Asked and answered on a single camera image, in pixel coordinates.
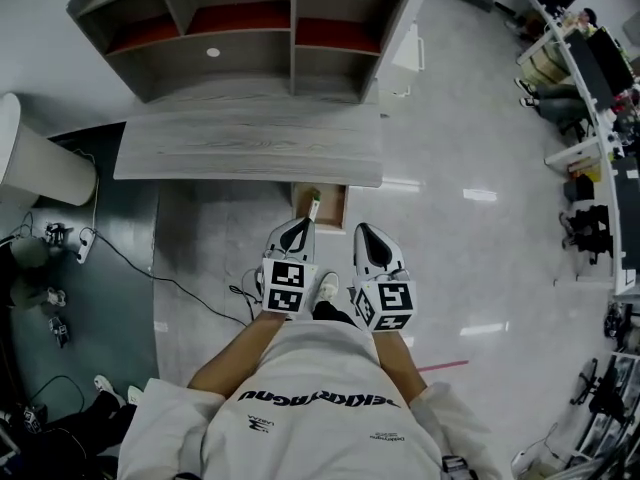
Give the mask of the person's white shirt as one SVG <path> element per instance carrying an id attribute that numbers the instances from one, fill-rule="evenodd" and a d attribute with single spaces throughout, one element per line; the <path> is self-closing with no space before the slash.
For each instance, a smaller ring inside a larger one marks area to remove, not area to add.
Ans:
<path id="1" fill-rule="evenodd" d="M 372 333 L 286 320 L 229 398 L 149 380 L 117 479 L 501 480 L 488 433 L 445 383 L 410 409 Z"/>

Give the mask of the metal storage rack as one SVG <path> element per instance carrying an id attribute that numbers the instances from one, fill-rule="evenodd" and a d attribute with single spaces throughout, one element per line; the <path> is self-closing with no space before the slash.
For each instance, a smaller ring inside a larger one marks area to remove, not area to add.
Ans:
<path id="1" fill-rule="evenodd" d="M 570 404 L 586 405 L 590 416 L 569 466 L 600 458 L 628 443 L 640 427 L 640 356 L 611 352 L 604 361 L 588 361 Z"/>

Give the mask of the white power strip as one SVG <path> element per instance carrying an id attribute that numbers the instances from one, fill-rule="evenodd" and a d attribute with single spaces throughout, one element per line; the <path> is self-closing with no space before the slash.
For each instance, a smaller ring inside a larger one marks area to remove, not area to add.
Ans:
<path id="1" fill-rule="evenodd" d="M 80 230 L 78 234 L 79 249 L 76 253 L 76 260 L 79 264 L 84 264 L 87 261 L 96 235 L 96 230 L 90 227 L 84 227 Z"/>

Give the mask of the person's black trousers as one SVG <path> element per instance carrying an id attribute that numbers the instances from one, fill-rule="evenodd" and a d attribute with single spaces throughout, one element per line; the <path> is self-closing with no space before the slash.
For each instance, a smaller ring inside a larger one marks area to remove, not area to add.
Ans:
<path id="1" fill-rule="evenodd" d="M 314 321 L 341 322 L 356 327 L 354 320 L 344 311 L 337 309 L 331 302 L 320 300 L 312 311 Z"/>

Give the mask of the person's right forearm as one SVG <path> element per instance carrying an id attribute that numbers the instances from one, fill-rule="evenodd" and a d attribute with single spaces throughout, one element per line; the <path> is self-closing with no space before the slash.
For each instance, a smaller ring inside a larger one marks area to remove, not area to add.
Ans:
<path id="1" fill-rule="evenodd" d="M 427 389 L 418 368 L 411 357 L 409 348 L 399 332 L 379 332 L 372 334 L 379 363 L 389 376 L 410 409 Z"/>

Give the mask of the white round pedestal table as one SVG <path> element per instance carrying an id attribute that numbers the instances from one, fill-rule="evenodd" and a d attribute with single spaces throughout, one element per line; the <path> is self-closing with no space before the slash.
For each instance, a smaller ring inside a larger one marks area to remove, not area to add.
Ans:
<path id="1" fill-rule="evenodd" d="M 32 130 L 15 94 L 0 96 L 0 205 L 28 209 L 47 197 L 83 206 L 97 182 L 90 160 Z"/>

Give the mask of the black computer monitor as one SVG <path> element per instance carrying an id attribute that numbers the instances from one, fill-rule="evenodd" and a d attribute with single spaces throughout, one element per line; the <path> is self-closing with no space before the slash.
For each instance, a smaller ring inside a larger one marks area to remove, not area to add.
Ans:
<path id="1" fill-rule="evenodd" d="M 634 76 L 619 44 L 605 27 L 590 37 L 574 30 L 565 37 L 598 112 L 610 109 L 616 97 L 634 85 Z"/>

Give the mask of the grey shelf unit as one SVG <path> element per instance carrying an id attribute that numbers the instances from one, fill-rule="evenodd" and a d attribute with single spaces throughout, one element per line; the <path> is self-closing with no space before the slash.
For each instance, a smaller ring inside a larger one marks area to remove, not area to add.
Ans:
<path id="1" fill-rule="evenodd" d="M 361 102 L 410 0 L 70 0 L 67 11 L 143 102 L 199 84 L 274 80 Z M 221 55 L 211 58 L 208 48 Z"/>

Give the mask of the red floor tape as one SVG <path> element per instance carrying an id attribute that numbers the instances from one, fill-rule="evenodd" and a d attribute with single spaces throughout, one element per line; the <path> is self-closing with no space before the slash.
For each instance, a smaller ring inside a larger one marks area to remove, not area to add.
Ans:
<path id="1" fill-rule="evenodd" d="M 470 361 L 468 359 L 456 360 L 456 361 L 451 361 L 451 362 L 446 362 L 446 363 L 439 363 L 439 364 L 433 364 L 433 365 L 418 367 L 417 370 L 420 373 L 438 371 L 438 370 L 444 370 L 444 369 L 450 369 L 450 368 L 456 368 L 456 367 L 465 366 L 465 365 L 468 365 L 469 362 Z"/>

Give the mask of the grey wooden desk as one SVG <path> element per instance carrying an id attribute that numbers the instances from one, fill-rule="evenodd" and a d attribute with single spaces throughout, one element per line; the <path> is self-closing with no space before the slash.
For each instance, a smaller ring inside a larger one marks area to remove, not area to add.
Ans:
<path id="1" fill-rule="evenodd" d="M 137 116 L 125 125 L 113 176 L 378 187 L 381 119 L 374 104 L 303 98 Z"/>

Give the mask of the person's left forearm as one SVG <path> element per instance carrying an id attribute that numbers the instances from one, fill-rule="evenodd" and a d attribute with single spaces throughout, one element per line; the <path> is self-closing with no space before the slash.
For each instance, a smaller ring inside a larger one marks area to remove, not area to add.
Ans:
<path id="1" fill-rule="evenodd" d="M 255 372 L 262 354 L 285 321 L 285 314 L 261 312 L 195 373 L 188 388 L 229 398 Z"/>

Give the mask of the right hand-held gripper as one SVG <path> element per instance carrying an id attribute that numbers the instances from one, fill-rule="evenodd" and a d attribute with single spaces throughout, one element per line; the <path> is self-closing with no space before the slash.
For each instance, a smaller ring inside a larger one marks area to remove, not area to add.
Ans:
<path id="1" fill-rule="evenodd" d="M 354 231 L 354 266 L 358 276 L 350 297 L 364 327 L 371 333 L 402 330 L 418 304 L 399 244 L 380 228 L 360 223 Z"/>

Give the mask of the wooden drawer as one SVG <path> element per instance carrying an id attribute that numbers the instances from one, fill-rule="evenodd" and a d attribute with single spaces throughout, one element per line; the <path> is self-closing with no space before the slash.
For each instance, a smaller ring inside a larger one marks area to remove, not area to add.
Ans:
<path id="1" fill-rule="evenodd" d="M 291 205 L 294 218 L 307 217 L 307 192 L 321 192 L 321 205 L 315 221 L 318 233 L 345 234 L 349 187 L 338 184 L 294 182 L 291 184 Z"/>

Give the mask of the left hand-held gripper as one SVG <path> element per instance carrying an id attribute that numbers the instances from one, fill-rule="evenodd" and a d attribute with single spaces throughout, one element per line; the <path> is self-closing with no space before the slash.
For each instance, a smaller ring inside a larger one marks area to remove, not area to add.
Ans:
<path id="1" fill-rule="evenodd" d="M 300 315 L 310 308 L 319 268 L 315 258 L 315 223 L 309 218 L 285 222 L 269 235 L 265 254 L 298 261 L 262 260 L 262 310 Z"/>

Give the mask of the white office desk row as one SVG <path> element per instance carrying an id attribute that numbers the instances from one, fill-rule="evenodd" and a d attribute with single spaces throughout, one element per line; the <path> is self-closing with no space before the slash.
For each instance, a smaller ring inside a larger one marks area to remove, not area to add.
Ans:
<path id="1" fill-rule="evenodd" d="M 589 87 L 584 78 L 584 71 L 580 69 L 576 62 L 575 54 L 577 50 L 569 43 L 566 38 L 576 31 L 574 27 L 563 28 L 562 22 L 555 20 L 549 15 L 544 6 L 538 0 L 527 0 L 530 5 L 542 16 L 546 23 L 544 34 L 536 40 L 533 45 L 524 50 L 516 60 L 518 66 L 522 67 L 526 61 L 531 59 L 533 55 L 540 50 L 544 44 L 553 42 L 558 46 L 558 50 L 562 54 L 567 69 L 571 75 L 571 80 L 575 82 L 576 87 L 585 101 L 585 105 L 589 110 L 589 118 L 593 129 L 592 134 L 583 139 L 582 142 L 566 148 L 558 153 L 548 156 L 544 159 L 544 163 L 548 167 L 554 167 L 560 164 L 568 165 L 570 162 L 585 155 L 592 149 L 596 148 L 599 152 L 601 165 L 601 184 L 597 188 L 598 193 L 604 191 L 608 194 L 606 204 L 609 211 L 609 229 L 613 238 L 613 253 L 611 260 L 611 274 L 605 278 L 589 277 L 582 274 L 576 274 L 569 278 L 557 278 L 553 285 L 558 287 L 563 283 L 578 286 L 592 285 L 594 287 L 604 287 L 612 291 L 617 296 L 630 296 L 632 290 L 637 286 L 637 271 L 634 269 L 625 269 L 623 267 L 623 259 L 626 253 L 622 250 L 622 232 L 621 219 L 618 204 L 618 195 L 616 191 L 616 175 L 618 171 L 611 165 L 613 153 L 622 150 L 622 144 L 619 140 L 610 140 L 613 135 L 613 118 L 614 114 L 609 111 L 600 111 L 596 107 L 597 100 L 591 95 Z"/>

